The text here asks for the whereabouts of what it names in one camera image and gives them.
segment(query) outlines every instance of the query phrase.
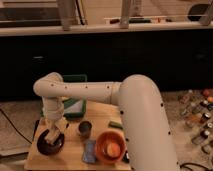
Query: dark cup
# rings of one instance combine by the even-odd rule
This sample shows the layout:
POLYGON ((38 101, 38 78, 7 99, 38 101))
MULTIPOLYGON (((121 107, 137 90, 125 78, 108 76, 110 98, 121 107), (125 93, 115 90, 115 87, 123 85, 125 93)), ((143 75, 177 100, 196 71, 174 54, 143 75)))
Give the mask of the dark cup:
POLYGON ((83 139, 88 139, 91 135, 92 124, 89 121, 82 121, 78 125, 78 131, 83 139))

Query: orange bowl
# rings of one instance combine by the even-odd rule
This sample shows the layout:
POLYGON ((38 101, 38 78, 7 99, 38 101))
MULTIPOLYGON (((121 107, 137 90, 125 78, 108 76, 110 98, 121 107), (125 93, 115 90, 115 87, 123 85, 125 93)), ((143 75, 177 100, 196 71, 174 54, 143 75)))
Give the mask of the orange bowl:
POLYGON ((95 143, 95 156, 105 164, 114 164, 120 161, 125 151, 126 146, 123 137, 114 131, 103 132, 95 143))

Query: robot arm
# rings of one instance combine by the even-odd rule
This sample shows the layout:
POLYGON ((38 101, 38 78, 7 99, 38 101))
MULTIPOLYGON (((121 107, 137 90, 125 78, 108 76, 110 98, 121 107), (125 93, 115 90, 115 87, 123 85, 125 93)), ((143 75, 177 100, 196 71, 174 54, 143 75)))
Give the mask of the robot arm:
POLYGON ((152 80, 133 75, 122 83, 63 83, 59 78, 51 73, 34 85, 44 110, 50 112, 48 117, 60 109, 61 96, 118 104, 131 167, 135 171, 180 171, 163 101, 152 80))

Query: table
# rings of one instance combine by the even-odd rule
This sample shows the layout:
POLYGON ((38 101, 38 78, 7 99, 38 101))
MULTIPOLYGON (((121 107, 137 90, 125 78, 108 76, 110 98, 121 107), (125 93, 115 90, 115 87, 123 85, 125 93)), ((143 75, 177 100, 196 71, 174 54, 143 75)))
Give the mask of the table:
MULTIPOLYGON (((87 101, 86 113, 82 120, 89 120, 93 127, 91 139, 96 139, 98 135, 107 130, 121 133, 122 130, 108 128, 109 121, 121 123, 118 108, 113 105, 87 101)), ((26 170, 107 170, 107 171, 130 171, 129 164, 118 162, 114 165, 106 165, 100 161, 97 164, 87 164, 82 161, 84 143, 77 134, 78 121, 71 121, 69 128, 65 132, 65 143, 61 151, 54 156, 45 156, 37 150, 37 140, 39 135, 46 129, 45 124, 39 123, 35 133, 34 141, 30 147, 25 163, 26 170)))

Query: black cable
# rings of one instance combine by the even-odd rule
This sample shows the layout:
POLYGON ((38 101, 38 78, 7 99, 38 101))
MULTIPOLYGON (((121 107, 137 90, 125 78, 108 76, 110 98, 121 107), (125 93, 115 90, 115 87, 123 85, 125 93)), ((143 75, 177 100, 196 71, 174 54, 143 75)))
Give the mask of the black cable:
POLYGON ((190 167, 188 167, 188 165, 191 165, 191 166, 197 166, 197 167, 200 167, 200 168, 203 168, 204 171, 213 171, 212 169, 209 169, 207 168, 206 166, 203 166, 201 164, 197 164, 197 163, 183 163, 180 165, 180 168, 187 168, 189 169, 190 171, 193 171, 193 169, 191 169, 190 167))
POLYGON ((21 132, 19 132, 19 130, 15 127, 15 125, 12 123, 12 121, 8 118, 8 116, 6 115, 6 113, 0 108, 0 112, 4 115, 4 117, 8 120, 8 122, 12 125, 12 127, 15 129, 15 131, 22 137, 24 138, 27 142, 29 142, 30 144, 32 144, 32 142, 30 140, 28 140, 21 132))
POLYGON ((83 22, 82 15, 81 15, 81 10, 80 10, 80 6, 79 6, 79 3, 78 3, 78 0, 75 0, 75 3, 76 3, 78 15, 79 15, 80 23, 81 23, 81 25, 85 25, 84 22, 83 22))

